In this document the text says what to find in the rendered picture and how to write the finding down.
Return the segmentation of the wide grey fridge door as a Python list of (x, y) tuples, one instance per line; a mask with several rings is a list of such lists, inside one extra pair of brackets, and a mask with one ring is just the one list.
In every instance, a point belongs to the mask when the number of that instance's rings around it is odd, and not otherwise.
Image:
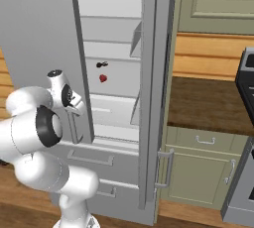
[(94, 139), (77, 0), (0, 0), (0, 47), (15, 87), (48, 88), (60, 69), (81, 96), (85, 112), (75, 119), (85, 144)]

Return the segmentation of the grey fridge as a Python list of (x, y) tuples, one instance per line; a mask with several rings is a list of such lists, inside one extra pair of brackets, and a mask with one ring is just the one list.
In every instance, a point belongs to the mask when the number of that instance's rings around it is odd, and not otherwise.
[[(142, 0), (78, 0), (95, 139), (138, 156)], [(96, 67), (98, 62), (108, 66)], [(99, 75), (107, 75), (100, 82)]]

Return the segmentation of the green cabinet drawer front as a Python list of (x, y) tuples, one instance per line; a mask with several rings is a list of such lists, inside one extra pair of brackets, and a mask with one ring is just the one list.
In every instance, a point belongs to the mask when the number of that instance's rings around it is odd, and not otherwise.
[[(202, 141), (210, 141), (215, 137), (214, 145), (203, 145), (195, 140), (195, 136), (199, 135)], [(222, 152), (240, 155), (247, 142), (247, 136), (205, 131), (198, 129), (188, 129), (180, 127), (168, 127), (167, 144), (181, 146), (193, 149), (209, 150), (213, 152)]]

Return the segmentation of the tall grey fridge drawer front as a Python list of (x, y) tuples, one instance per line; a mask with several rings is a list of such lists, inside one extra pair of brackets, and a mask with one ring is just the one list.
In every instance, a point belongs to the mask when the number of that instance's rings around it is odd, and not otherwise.
[[(113, 167), (87, 162), (69, 160), (66, 156), (74, 150), (76, 157), (107, 161), (114, 156)], [(138, 184), (138, 156), (135, 153), (91, 145), (74, 145), (62, 142), (48, 149), (48, 152), (66, 161), (71, 166), (83, 167), (95, 171), (102, 179)]]

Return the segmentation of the low grey fridge drawer front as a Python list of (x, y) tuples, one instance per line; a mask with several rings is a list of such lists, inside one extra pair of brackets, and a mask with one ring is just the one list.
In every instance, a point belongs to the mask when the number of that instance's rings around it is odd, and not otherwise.
[[(97, 195), (98, 188), (103, 185), (116, 187), (116, 197)], [(89, 213), (112, 217), (120, 220), (154, 225), (155, 202), (148, 202), (144, 209), (139, 208), (139, 188), (134, 184), (111, 180), (76, 180), (67, 182), (65, 186), (50, 193), (52, 203), (60, 205), (60, 198), (65, 195), (70, 204), (70, 213), (87, 216)]]

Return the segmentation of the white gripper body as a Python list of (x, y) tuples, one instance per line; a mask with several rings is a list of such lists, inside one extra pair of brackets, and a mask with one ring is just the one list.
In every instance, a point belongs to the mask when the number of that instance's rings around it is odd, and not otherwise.
[(82, 101), (79, 101), (78, 103), (71, 102), (66, 110), (76, 114), (77, 116), (82, 116), (85, 113), (85, 105)]

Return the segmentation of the steel stove with oven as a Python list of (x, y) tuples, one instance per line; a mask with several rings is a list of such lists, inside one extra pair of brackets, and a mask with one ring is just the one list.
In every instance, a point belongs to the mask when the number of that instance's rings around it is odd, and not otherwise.
[[(235, 84), (254, 126), (254, 47), (243, 51)], [(254, 135), (247, 139), (220, 214), (223, 222), (254, 228)]]

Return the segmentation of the green cabinet door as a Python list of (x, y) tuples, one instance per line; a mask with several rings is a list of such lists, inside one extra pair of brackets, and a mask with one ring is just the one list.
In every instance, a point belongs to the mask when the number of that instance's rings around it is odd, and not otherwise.
[(161, 190), (161, 198), (220, 210), (231, 184), (224, 183), (231, 170), (230, 160), (236, 160), (236, 171), (240, 156), (166, 145), (167, 152), (170, 148), (175, 150), (171, 180)]

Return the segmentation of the narrow grey fridge door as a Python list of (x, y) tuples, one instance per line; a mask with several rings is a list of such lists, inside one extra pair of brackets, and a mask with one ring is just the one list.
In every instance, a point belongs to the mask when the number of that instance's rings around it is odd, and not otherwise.
[(162, 145), (175, 0), (142, 0), (139, 207), (154, 200)]

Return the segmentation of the green wall cupboard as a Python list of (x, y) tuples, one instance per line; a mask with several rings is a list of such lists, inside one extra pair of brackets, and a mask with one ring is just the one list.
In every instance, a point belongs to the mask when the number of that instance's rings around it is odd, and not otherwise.
[(181, 0), (179, 31), (254, 36), (254, 0)]

